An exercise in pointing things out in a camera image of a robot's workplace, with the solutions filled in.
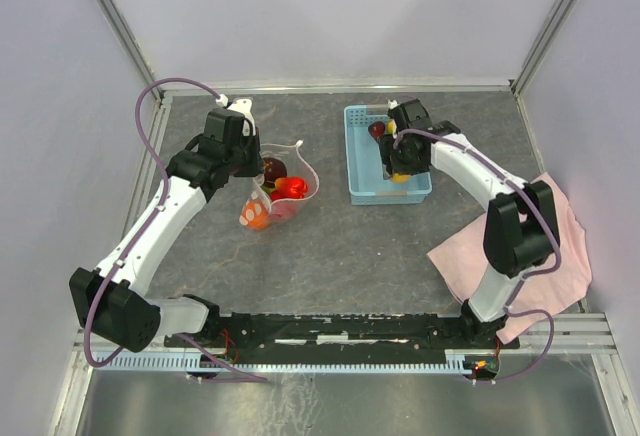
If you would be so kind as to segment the yellow lemon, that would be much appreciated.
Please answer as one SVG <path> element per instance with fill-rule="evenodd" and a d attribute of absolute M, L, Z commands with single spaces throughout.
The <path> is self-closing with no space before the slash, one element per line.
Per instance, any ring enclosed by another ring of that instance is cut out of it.
<path fill-rule="evenodd" d="M 406 174 L 394 173 L 391 176 L 391 181 L 396 184 L 403 184 L 409 180 L 410 176 Z"/>

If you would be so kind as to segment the dark red apple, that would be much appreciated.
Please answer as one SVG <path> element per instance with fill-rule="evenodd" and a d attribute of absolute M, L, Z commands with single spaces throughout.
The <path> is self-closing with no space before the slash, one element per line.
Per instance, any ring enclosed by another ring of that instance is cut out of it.
<path fill-rule="evenodd" d="M 284 162 L 274 157 L 264 157 L 264 185 L 274 187 L 275 182 L 280 178 L 288 176 L 288 170 Z"/>

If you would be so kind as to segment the clear polka dot zip bag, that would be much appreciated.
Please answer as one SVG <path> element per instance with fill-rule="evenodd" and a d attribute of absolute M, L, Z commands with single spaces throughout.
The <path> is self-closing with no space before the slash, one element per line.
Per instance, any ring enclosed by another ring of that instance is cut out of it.
<path fill-rule="evenodd" d="M 263 172 L 252 179 L 252 190 L 239 216 L 242 227 L 254 231 L 284 223 L 319 189 L 315 169 L 303 158 L 304 141 L 293 145 L 263 144 Z"/>

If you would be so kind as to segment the orange tangerine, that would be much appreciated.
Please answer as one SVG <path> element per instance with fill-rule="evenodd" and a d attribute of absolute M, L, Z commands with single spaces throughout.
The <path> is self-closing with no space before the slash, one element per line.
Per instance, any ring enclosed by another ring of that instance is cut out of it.
<path fill-rule="evenodd" d="M 250 200 L 241 211 L 239 223 L 252 230 L 263 230 L 270 225 L 269 212 L 261 200 Z"/>

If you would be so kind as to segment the green yellow mango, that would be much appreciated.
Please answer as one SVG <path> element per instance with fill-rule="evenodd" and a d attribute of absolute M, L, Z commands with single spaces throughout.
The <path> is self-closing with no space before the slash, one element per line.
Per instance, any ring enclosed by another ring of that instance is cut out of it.
<path fill-rule="evenodd" d="M 268 195 L 271 195 L 275 191 L 275 187 L 273 185 L 262 185 L 261 188 Z"/>

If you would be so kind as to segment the bright red apple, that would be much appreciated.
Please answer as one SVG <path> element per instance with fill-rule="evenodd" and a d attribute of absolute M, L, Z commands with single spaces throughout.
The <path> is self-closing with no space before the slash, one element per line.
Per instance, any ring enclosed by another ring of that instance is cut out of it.
<path fill-rule="evenodd" d="M 276 199 L 271 204 L 271 216 L 279 221 L 293 218 L 298 212 L 299 201 L 290 198 Z"/>

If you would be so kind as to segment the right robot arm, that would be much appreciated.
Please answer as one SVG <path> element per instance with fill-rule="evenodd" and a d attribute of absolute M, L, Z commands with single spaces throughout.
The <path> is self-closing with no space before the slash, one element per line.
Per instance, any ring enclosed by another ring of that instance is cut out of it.
<path fill-rule="evenodd" d="M 562 262 L 551 187 L 528 182 L 499 167 L 449 121 L 435 123 L 413 99 L 388 104 L 391 127 L 377 144 L 385 174 L 414 176 L 436 169 L 465 189 L 485 212 L 482 248 L 487 266 L 462 303 L 459 335 L 481 347 L 512 317 L 510 307 L 532 277 Z"/>

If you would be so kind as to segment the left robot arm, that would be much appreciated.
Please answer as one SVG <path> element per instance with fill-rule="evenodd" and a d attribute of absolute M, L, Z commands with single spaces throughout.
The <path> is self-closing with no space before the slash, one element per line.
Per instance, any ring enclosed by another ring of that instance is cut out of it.
<path fill-rule="evenodd" d="M 221 334 L 216 306 L 195 296 L 149 300 L 151 281 L 177 237 L 232 177 L 260 174 L 259 133 L 252 102 L 234 100 L 206 117 L 201 134 L 174 155 L 138 221 L 95 269 L 77 269 L 69 281 L 81 327 L 137 353 L 154 338 L 187 333 L 209 346 Z"/>

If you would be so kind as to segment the light blue perforated basket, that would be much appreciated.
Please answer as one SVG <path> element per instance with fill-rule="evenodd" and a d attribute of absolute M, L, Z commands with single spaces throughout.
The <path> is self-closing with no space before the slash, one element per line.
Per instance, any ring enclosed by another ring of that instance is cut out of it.
<path fill-rule="evenodd" d="M 343 111 L 348 187 L 356 206 L 420 204 L 432 192 L 429 173 L 412 176 L 402 184 L 383 176 L 378 144 L 368 127 L 387 123 L 383 106 L 350 105 Z"/>

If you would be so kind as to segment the pink cloth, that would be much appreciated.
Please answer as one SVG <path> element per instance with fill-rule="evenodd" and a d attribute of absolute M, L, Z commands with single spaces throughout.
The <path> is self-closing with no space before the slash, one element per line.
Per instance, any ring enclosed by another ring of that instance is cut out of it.
<path fill-rule="evenodd" d="M 539 179 L 549 184 L 554 193 L 561 265 L 551 274 L 529 279 L 511 310 L 520 313 L 542 309 L 556 315 L 587 294 L 592 271 L 585 230 L 577 221 L 566 195 L 548 173 L 543 173 Z M 482 248 L 485 219 L 484 215 L 479 216 L 427 254 L 450 292 L 460 302 L 471 297 L 487 267 Z"/>

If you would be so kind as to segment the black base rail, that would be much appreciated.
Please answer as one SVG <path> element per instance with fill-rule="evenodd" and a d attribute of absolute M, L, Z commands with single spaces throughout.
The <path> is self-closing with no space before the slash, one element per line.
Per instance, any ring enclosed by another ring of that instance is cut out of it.
<path fill-rule="evenodd" d="M 348 365 L 443 363 L 447 350 L 494 350 L 506 318 L 471 315 L 283 315 L 233 313 L 190 336 L 229 349 L 240 364 Z"/>

